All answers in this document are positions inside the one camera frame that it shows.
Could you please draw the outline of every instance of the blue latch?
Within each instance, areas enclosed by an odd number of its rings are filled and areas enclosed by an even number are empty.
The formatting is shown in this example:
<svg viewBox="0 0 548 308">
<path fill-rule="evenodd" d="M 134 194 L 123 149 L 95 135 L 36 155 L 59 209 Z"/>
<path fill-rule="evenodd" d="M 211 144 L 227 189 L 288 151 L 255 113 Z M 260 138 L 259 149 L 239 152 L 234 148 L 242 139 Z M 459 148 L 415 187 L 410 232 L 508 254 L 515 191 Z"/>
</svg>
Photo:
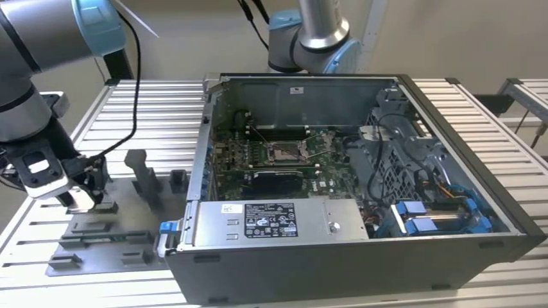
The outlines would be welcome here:
<svg viewBox="0 0 548 308">
<path fill-rule="evenodd" d="M 166 221 L 160 223 L 160 234 L 176 234 L 179 231 L 179 221 Z"/>
<path fill-rule="evenodd" d="M 398 213 L 400 215 L 424 215 L 427 214 L 427 208 L 420 201 L 400 201 L 396 204 Z"/>
<path fill-rule="evenodd" d="M 467 228 L 470 233 L 479 234 L 479 233 L 491 233 L 492 231 L 492 224 L 487 217 L 474 217 L 475 223 Z"/>
<path fill-rule="evenodd" d="M 472 199 L 466 200 L 466 206 L 468 207 L 468 210 L 471 211 L 472 214 L 476 214 L 478 212 L 478 204 L 474 202 Z"/>
<path fill-rule="evenodd" d="M 415 218 L 411 219 L 410 221 L 406 222 L 406 229 L 408 232 L 408 235 L 420 235 L 426 232 L 434 232 L 438 231 L 438 227 L 435 225 L 435 222 L 432 221 L 432 218 Z"/>
</svg>

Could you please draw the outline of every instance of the metal table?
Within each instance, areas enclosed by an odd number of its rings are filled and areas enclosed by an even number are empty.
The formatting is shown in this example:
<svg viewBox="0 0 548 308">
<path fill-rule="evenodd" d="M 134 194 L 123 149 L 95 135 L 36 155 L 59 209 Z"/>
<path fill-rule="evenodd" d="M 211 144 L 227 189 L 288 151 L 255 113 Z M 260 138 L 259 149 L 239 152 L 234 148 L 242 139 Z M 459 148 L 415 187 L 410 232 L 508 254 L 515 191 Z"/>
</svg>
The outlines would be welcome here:
<svg viewBox="0 0 548 308">
<path fill-rule="evenodd" d="M 499 91 L 508 94 L 543 123 L 548 123 L 548 79 L 508 79 Z"/>
<path fill-rule="evenodd" d="M 536 223 L 548 233 L 548 165 L 511 133 L 471 93 L 443 79 L 415 80 L 482 161 Z M 107 86 L 74 140 L 94 154 L 131 129 L 134 81 Z M 131 176 L 123 164 L 126 150 L 147 144 L 148 166 L 159 174 L 191 170 L 203 108 L 199 81 L 144 81 L 139 105 L 139 131 L 134 140 L 110 154 L 110 172 Z M 28 307 L 192 307 L 170 271 L 146 271 L 47 277 L 47 261 L 71 216 L 56 201 L 23 203 L 0 236 L 0 304 Z M 486 269 L 458 291 L 432 291 L 358 298 L 314 300 L 242 307 L 547 307 L 548 241 L 515 263 Z"/>
</svg>

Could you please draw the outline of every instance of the open computer tower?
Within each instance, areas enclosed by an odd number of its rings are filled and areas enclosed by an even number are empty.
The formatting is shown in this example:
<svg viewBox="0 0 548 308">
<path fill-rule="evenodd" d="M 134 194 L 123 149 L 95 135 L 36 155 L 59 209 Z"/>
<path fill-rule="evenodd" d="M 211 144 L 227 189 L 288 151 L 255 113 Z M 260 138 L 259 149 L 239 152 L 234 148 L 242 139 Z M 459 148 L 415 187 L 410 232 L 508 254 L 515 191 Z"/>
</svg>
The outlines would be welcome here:
<svg viewBox="0 0 548 308">
<path fill-rule="evenodd" d="M 407 75 L 222 74 L 167 262 L 192 304 L 456 289 L 546 238 Z"/>
</svg>

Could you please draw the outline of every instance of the power supply label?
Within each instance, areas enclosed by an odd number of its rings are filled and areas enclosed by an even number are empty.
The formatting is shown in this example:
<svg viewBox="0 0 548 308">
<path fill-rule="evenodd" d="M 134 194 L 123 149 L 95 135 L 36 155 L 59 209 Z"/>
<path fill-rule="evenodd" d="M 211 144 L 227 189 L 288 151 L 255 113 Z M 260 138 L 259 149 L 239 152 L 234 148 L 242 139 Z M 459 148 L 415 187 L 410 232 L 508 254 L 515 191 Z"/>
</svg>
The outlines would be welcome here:
<svg viewBox="0 0 548 308">
<path fill-rule="evenodd" d="M 298 216 L 294 203 L 246 204 L 246 237 L 296 237 Z"/>
</svg>

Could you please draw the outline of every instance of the orange wire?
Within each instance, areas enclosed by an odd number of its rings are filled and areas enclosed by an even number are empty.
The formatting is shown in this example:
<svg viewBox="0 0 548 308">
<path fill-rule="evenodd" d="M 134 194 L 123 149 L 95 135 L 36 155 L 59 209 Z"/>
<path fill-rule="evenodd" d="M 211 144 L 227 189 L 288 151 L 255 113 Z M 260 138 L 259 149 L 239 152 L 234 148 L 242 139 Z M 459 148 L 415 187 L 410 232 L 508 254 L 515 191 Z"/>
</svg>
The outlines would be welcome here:
<svg viewBox="0 0 548 308">
<path fill-rule="evenodd" d="M 446 193 L 446 195 L 447 195 L 448 197 L 455 198 L 455 195 L 450 193 L 450 191 L 446 189 L 446 187 L 443 187 L 442 185 L 438 185 L 438 186 L 439 186 L 439 188 L 442 189 L 442 191 Z"/>
</svg>

